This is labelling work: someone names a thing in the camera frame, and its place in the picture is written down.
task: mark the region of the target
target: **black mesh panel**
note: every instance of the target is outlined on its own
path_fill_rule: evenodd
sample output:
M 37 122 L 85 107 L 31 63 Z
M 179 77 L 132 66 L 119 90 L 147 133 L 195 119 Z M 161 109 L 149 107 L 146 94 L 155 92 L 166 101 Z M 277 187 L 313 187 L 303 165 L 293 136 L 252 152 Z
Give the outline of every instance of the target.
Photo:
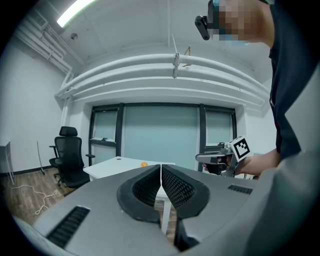
M 195 193 L 193 186 L 164 168 L 162 168 L 162 180 L 163 188 L 174 208 L 183 205 Z
M 82 141 L 78 137 L 56 137 L 56 150 L 62 161 L 62 170 L 78 170 L 84 167 L 81 157 Z
M 153 171 L 133 185 L 132 193 L 141 202 L 154 207 L 159 190 L 160 172 Z

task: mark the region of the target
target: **ceiling light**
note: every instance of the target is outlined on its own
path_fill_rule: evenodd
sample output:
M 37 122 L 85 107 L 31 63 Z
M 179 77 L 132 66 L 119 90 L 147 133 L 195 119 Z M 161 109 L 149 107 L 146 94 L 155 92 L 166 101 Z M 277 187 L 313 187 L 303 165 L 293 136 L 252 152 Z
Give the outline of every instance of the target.
M 95 0 L 77 0 L 75 1 L 57 20 L 57 23 L 63 28 L 78 12 Z

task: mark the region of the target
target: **person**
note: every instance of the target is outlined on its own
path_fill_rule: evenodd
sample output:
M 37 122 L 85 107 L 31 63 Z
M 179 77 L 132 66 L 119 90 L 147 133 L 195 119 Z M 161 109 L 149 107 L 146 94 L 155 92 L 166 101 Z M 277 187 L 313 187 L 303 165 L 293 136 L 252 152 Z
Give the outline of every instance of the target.
M 219 34 L 220 40 L 261 42 L 270 48 L 269 101 L 276 127 L 275 149 L 248 156 L 237 168 L 237 174 L 259 176 L 301 151 L 285 113 L 307 85 L 319 60 L 312 55 L 295 20 L 277 1 L 268 4 L 263 0 L 210 0 L 207 20 L 213 24 L 211 33 Z

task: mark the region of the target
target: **white wall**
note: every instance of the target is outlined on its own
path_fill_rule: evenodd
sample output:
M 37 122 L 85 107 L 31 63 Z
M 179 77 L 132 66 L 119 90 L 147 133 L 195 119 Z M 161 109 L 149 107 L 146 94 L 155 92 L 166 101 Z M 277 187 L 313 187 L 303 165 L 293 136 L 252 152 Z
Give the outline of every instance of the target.
M 0 136 L 10 139 L 13 171 L 43 166 L 55 154 L 62 103 L 54 93 L 64 74 L 36 52 L 12 39 L 0 59 Z
M 260 83 L 264 84 L 272 78 L 272 65 L 271 59 L 269 58 L 270 49 L 265 48 L 256 60 L 253 61 L 253 70 L 255 79 Z
M 89 166 L 89 159 L 86 154 L 89 153 L 89 128 L 92 105 L 88 103 L 73 102 L 69 117 L 68 126 L 75 127 L 78 137 L 82 139 L 81 156 L 84 166 Z
M 272 79 L 263 83 L 271 88 Z M 236 111 L 238 135 L 245 135 L 251 152 L 265 154 L 276 148 L 277 130 L 270 105 L 266 114 L 250 111 L 245 106 Z

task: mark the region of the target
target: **gray surface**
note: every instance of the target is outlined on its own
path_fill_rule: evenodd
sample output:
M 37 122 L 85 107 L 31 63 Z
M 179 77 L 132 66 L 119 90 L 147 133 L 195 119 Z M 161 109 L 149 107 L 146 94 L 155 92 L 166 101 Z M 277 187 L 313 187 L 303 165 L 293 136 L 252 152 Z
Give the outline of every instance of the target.
M 264 180 L 262 180 L 263 186 L 256 187 L 258 184 L 257 180 L 222 177 L 198 171 L 190 173 L 189 170 L 182 167 L 175 166 L 175 168 L 202 182 L 210 190 L 209 203 L 202 212 L 197 217 L 183 220 L 187 235 L 199 242 L 217 233 L 230 222 L 242 207 L 255 206 L 253 202 L 258 202 L 270 188 L 270 182 L 267 184 Z M 232 184 L 251 188 L 253 191 L 249 195 L 228 189 Z
M 300 153 L 282 161 L 278 168 L 264 171 L 232 219 L 183 255 L 272 254 L 297 231 L 319 195 L 319 155 L 320 152 Z M 189 235 L 198 233 L 194 226 L 190 227 L 194 229 L 188 228 Z
M 84 185 L 50 208 L 34 227 L 46 235 L 74 206 L 80 205 L 91 212 L 66 247 L 77 255 L 268 255 L 299 228 L 317 199 L 319 155 L 306 152 L 287 158 L 277 169 L 264 171 L 259 180 L 180 168 L 210 190 L 203 211 L 183 220 L 186 234 L 200 244 L 182 253 L 169 244 L 157 225 L 131 219 L 117 202 L 119 185 L 150 166 Z M 231 184 L 253 191 L 247 195 L 227 189 Z
M 46 236 L 75 206 L 91 211 L 65 249 L 76 255 L 171 255 L 178 250 L 157 224 L 132 219 L 119 206 L 117 189 L 153 165 L 91 181 L 55 204 L 35 222 Z

